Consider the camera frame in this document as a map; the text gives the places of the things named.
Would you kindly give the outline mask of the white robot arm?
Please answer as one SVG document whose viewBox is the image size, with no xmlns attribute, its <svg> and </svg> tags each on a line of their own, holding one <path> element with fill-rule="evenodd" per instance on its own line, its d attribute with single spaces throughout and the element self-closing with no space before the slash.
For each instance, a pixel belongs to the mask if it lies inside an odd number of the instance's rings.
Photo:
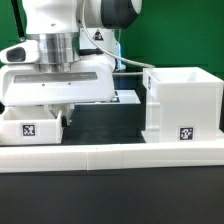
<svg viewBox="0 0 224 224">
<path fill-rule="evenodd" d="M 0 117 L 67 123 L 76 103 L 111 100 L 120 57 L 100 45 L 81 46 L 80 35 L 128 28 L 142 0 L 22 0 L 22 6 L 27 39 L 0 51 Z"/>
</svg>

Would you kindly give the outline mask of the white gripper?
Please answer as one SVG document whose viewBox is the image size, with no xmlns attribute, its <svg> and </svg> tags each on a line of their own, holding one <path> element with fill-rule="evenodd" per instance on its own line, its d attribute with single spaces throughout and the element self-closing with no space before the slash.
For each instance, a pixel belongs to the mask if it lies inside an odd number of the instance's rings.
<svg viewBox="0 0 224 224">
<path fill-rule="evenodd" d="M 69 72 L 44 73 L 37 60 L 37 42 L 27 40 L 0 51 L 0 102 L 4 106 L 34 106 L 110 101 L 116 61 L 106 55 L 87 55 Z M 62 126 L 71 124 L 74 104 L 65 104 Z"/>
</svg>

